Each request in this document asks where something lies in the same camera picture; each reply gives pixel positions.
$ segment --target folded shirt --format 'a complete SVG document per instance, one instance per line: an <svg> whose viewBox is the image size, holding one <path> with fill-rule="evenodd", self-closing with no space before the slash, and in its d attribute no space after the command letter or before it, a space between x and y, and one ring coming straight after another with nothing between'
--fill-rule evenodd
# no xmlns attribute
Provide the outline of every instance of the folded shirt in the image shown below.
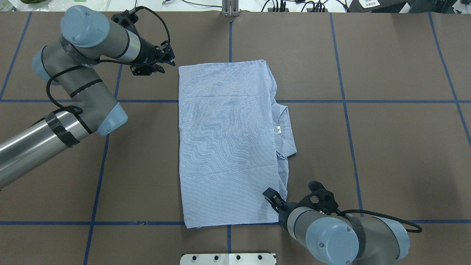
<svg viewBox="0 0 471 265"><path fill-rule="evenodd" d="M180 184L187 228L278 221L263 198L286 199L296 153L266 61L179 67Z"/></svg>

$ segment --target blue joint cap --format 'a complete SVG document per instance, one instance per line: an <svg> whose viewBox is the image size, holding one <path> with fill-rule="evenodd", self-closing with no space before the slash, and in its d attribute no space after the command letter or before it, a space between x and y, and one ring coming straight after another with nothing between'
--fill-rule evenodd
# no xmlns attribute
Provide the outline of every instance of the blue joint cap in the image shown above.
<svg viewBox="0 0 471 265"><path fill-rule="evenodd" d="M100 44L108 36L110 22L100 12L85 6L73 6L61 19L60 30L73 45L89 48Z"/></svg>
<svg viewBox="0 0 471 265"><path fill-rule="evenodd" d="M322 217L309 225L306 246L314 257L328 265L346 265L357 257L359 242L348 224L333 217Z"/></svg>
<svg viewBox="0 0 471 265"><path fill-rule="evenodd" d="M399 245L399 256L397 259L402 259L409 253L411 241L406 229L398 221L394 221L384 217L373 216L374 218L380 219L385 223L392 231Z"/></svg>
<svg viewBox="0 0 471 265"><path fill-rule="evenodd" d="M119 102L111 109L108 116L97 129L98 134L106 136L128 121L128 115L124 112Z"/></svg>
<svg viewBox="0 0 471 265"><path fill-rule="evenodd" d="M48 74L48 72L46 72L46 69L44 68L44 64L42 63L42 51L44 50L46 46L44 46L35 56L34 58L32 59L32 68L34 70L34 72L44 81L49 81L49 79L51 78ZM56 82L56 81L52 81L53 85L58 85L59 83Z"/></svg>

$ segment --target white paper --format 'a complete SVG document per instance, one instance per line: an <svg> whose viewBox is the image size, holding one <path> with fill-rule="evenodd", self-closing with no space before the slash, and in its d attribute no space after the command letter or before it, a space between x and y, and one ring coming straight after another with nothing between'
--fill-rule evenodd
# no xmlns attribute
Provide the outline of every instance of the white paper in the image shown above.
<svg viewBox="0 0 471 265"><path fill-rule="evenodd" d="M378 0L358 0L363 8L372 8L379 6Z"/></svg>

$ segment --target black cable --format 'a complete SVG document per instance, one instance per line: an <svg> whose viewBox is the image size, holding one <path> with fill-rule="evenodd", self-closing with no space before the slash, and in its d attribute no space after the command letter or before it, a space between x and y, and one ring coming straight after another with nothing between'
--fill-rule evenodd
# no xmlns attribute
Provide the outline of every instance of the black cable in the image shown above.
<svg viewBox="0 0 471 265"><path fill-rule="evenodd" d="M170 45L170 32L169 32L169 28L167 27L167 24L165 23L165 21L157 13L155 13L152 9L150 9L148 7L138 6L138 7L135 8L136 12L138 12L139 10L142 10L142 9L145 9L145 10L151 12L154 16L156 16L162 22L162 25L165 28L165 31L167 33L167 43L168 43L168 45ZM127 65L127 66L148 66L148 65L154 65L155 63L162 63L161 59L164 58L168 53L169 53L169 50L167 49L158 59L155 59L152 62L142 63L142 64L125 63L125 62L121 62L121 61L117 61L117 60L109 60L109 59L98 60L97 63L116 63L116 64Z"/></svg>
<svg viewBox="0 0 471 265"><path fill-rule="evenodd" d="M70 112L72 114L82 114L83 113L83 109L81 109L80 107L77 107L77 106L62 106L59 102L57 102L51 95L51 84L52 84L52 81L56 78L58 78L59 76L65 74L65 73L68 73L70 71L73 71L73 70L77 70L77 69L80 69L80 68L84 68L83 66L74 66L74 67L71 67L71 68L68 68L64 71L61 71L55 75L53 75L51 78L49 78L48 80L48 83L46 84L46 94L48 95L48 98L49 100L54 103L54 105L58 106L60 110L63 110L63 111L67 111L67 112Z"/></svg>
<svg viewBox="0 0 471 265"><path fill-rule="evenodd" d="M342 3L340 0L336 0L336 1L339 2L343 6L343 8L345 8L345 10L348 12L349 7L347 6L347 0L345 0L345 4Z"/></svg>
<svg viewBox="0 0 471 265"><path fill-rule="evenodd" d="M372 212L372 211L345 210L345 211L339 212L337 215L338 216L345 216L345 214L351 214L351 213L361 213L361 214L367 214L367 215L373 215L373 216L377 216L377 217L383 217L383 218L391 219L391 220L397 221L399 223L407 224L407 225L410 225L410 226L413 226L413 227L417 228L416 230L406 229L406 231L409 232L409 233L420 233L420 232L422 232L422 227L420 227L418 224L414 224L412 222L409 222L409 221L406 221L406 220L403 220L403 219L399 219L399 218L394 217L394 216L380 214L380 213L376 213L376 212Z"/></svg>
<svg viewBox="0 0 471 265"><path fill-rule="evenodd" d="M222 8L222 6L212 6L212 5L197 4L197 3L188 2L187 0L182 0L182 2L185 2L185 3L188 3L188 4L192 4L192 5L202 6L202 7Z"/></svg>
<svg viewBox="0 0 471 265"><path fill-rule="evenodd" d="M307 1L306 3L304 3L304 6L302 6L301 12L304 11L304 8L305 8L306 5L309 4L309 3L312 4L312 9L314 9L314 6L316 5L316 3L314 3L314 1Z"/></svg>
<svg viewBox="0 0 471 265"><path fill-rule="evenodd" d="M169 28L167 27L167 24L165 23L165 21L157 14L155 13L153 10L151 10L150 8L148 7L144 7L144 6L139 6L139 7L135 7L134 10L135 12L138 12L139 10L142 10L142 9L145 9L149 12L151 12L154 16L156 16L161 22L162 22L162 25L163 27L165 28L165 31L167 33L167 44L170 45L170 32L169 32ZM108 60L108 59L105 59L105 60L97 60L96 62L97 63L117 63L117 64L121 64L121 65L129 65L129 66L147 66L147 65L153 65L155 63L158 63L158 62L162 62L161 59L163 57L165 57L169 52L169 49L167 49L163 54L162 56L160 56L158 59L155 59L154 61L152 62L148 62L148 63L142 63L142 64L136 64L136 63L126 63L126 62L121 62L121 61L117 61L117 60ZM55 74L54 76L52 76L49 80L48 80L48 83L46 84L46 94L49 98L49 100L56 106L59 107L58 110L55 110L55 113L56 111L60 111L60 110L63 110L63 111L67 111L67 112L70 112L74 115L79 115L79 114L82 114L83 113L83 109L81 109L80 107L77 107L77 106L63 106L61 105L59 102L57 102L54 97L51 95L51 84L52 84L52 81L56 78L58 78L59 76L65 74L65 73L68 73L70 71L73 71L73 70L77 70L77 69L80 69L80 68L84 68L83 66L74 66L74 67L71 67L71 68L68 68L64 71L61 71L57 74Z"/></svg>
<svg viewBox="0 0 471 265"><path fill-rule="evenodd" d="M263 12L263 10L264 10L265 7L267 6L268 2L270 2L270 0L267 0L267 1L265 2L265 4L264 4L263 7L262 7L262 10L261 10L260 12Z"/></svg>

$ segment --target blue tape line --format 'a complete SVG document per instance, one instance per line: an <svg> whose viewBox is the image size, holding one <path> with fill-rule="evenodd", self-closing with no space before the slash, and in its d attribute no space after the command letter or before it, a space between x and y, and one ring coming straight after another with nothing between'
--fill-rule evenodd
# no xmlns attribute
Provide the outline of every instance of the blue tape line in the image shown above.
<svg viewBox="0 0 471 265"><path fill-rule="evenodd" d="M231 239L231 235L232 235L232 226L231 226L231 225L228 225L228 226L227 226L227 252L228 252L228 253L232 253L232 239Z"/></svg>
<svg viewBox="0 0 471 265"><path fill-rule="evenodd" d="M118 101L130 103L178 103L178 99L119 99Z"/></svg>
<svg viewBox="0 0 471 265"><path fill-rule="evenodd" d="M119 99L127 103L178 103L178 99ZM48 99L2 99L0 102L49 103ZM71 99L57 100L57 102L73 102ZM279 99L278 103L419 103L419 104L455 104L454 100L362 100L362 99ZM459 100L459 103L469 104L471 100Z"/></svg>
<svg viewBox="0 0 471 265"><path fill-rule="evenodd" d="M0 225L90 225L91 222L75 221L0 221Z"/></svg>
<svg viewBox="0 0 471 265"><path fill-rule="evenodd" d="M349 115L348 115L348 111L347 111L347 102L345 100L345 90L343 89L342 72L340 70L339 52L337 50L337 40L335 38L335 28L334 28L334 24L333 24L333 16L332 16L332 13L329 13L329 15L330 15L330 25L331 25L331 28L332 28L333 48L335 50L335 59L337 60L337 72L339 74L340 91L342 93L343 112L345 113L345 122L347 124L347 133L349 135L350 154L352 156L352 161L353 161L355 181L357 182L358 206L361 210L363 210L363 202L362 202L362 199L361 199L361 190L360 190L360 180L358 179L357 161L355 159L355 151L353 149L353 140L352 140L352 134L351 134L351 130L350 130L350 120L349 120Z"/></svg>
<svg viewBox="0 0 471 265"><path fill-rule="evenodd" d="M435 26L433 24L433 18L432 18L432 13L431 12L429 12L429 19L430 19L430 25L432 27L433 38L435 39L435 44L437 45L437 50L439 52L440 59L441 59L442 64L443 64L445 74L447 75L448 84L450 85L451 93L453 94L453 98L455 99L456 108L458 109L458 113L460 115L461 123L463 124L464 132L466 134L466 137L468 138L468 144L471 147L470 133L468 131L468 127L466 126L466 122L464 121L463 113L461 112L461 108L460 108L460 103L458 102L458 98L456 97L455 88L453 87L453 83L451 82L450 73L448 72L448 68L447 68L447 65L445 63L445 59L443 58L443 54L441 52L439 40L437 38L437 33L435 32Z"/></svg>
<svg viewBox="0 0 471 265"><path fill-rule="evenodd" d="M104 221L104 222L94 222L94 225L185 225L185 222L153 222L153 221L137 221L137 222L114 222L114 221Z"/></svg>
<svg viewBox="0 0 471 265"><path fill-rule="evenodd" d="M85 249L85 257L83 258L83 265L87 265L88 256L90 252L90 245L91 245L91 238L93 236L93 226L95 222L95 217L97 216L97 208L98 208L98 199L100 198L100 189L101 189L101 182L103 180L103 172L105 171L105 161L106 155L108 153L108 145L110 142L110 135L106 136L105 141L105 150L103 151L103 158L101 159L101 168L100 168L100 175L98 177L98 185L97 185L97 192L95 194L95 202L93 203L93 212L91 215L91 225L89 230L89 237L87 239L87 248Z"/></svg>
<svg viewBox="0 0 471 265"><path fill-rule="evenodd" d="M301 100L301 99L277 99L277 103L343 103L343 100L330 100L330 99L314 99L314 100Z"/></svg>
<svg viewBox="0 0 471 265"><path fill-rule="evenodd" d="M471 224L470 219L451 219L451 220L408 220L416 224ZM155 225L155 226L172 226L185 225L184 222L126 222L126 221L104 221L104 222L83 222L83 221L0 221L0 225ZM235 225L278 225L278 223L259 223L259 224L235 224Z"/></svg>
<svg viewBox="0 0 471 265"><path fill-rule="evenodd" d="M18 46L16 47L16 50L15 50L15 54L13 55L13 59L11 60L10 68L8 69L7 76L5 77L5 82L3 82L3 87L1 88L1 91L0 91L0 99L3 97L3 93L5 93L5 89L7 88L8 79L10 78L11 71L13 70L13 65L15 64L16 57L18 56L18 52L20 51L21 43L23 42L24 35L26 34L26 30L28 29L31 16L32 16L32 12L30 12L28 19L26 20L23 33L21 34L20 41L18 42Z"/></svg>
<svg viewBox="0 0 471 265"><path fill-rule="evenodd" d="M19 102L19 103L50 103L48 99L2 99L0 102ZM72 102L71 99L57 100L57 102Z"/></svg>
<svg viewBox="0 0 471 265"><path fill-rule="evenodd" d="M416 224L471 224L471 220L410 220L409 222Z"/></svg>
<svg viewBox="0 0 471 265"><path fill-rule="evenodd" d="M355 100L347 99L347 103L454 103L453 100Z"/></svg>
<svg viewBox="0 0 471 265"><path fill-rule="evenodd" d="M232 63L232 22L229 22L229 63Z"/></svg>
<svg viewBox="0 0 471 265"><path fill-rule="evenodd" d="M87 248L85 249L85 256L83 257L83 265L87 265L87 263L88 263L88 256L89 256L89 253L90 253L90 245L91 245L92 235L93 235L93 225L90 225L89 237L87 239Z"/></svg>
<svg viewBox="0 0 471 265"><path fill-rule="evenodd" d="M235 224L235 225L278 225L280 224L279 222L273 222L273 223L253 223L253 224Z"/></svg>
<svg viewBox="0 0 471 265"><path fill-rule="evenodd" d="M116 79L116 87L114 89L114 98L118 98L118 91L119 91L119 83L121 82L121 73L122 73L122 65L119 65L118 71L118 79Z"/></svg>

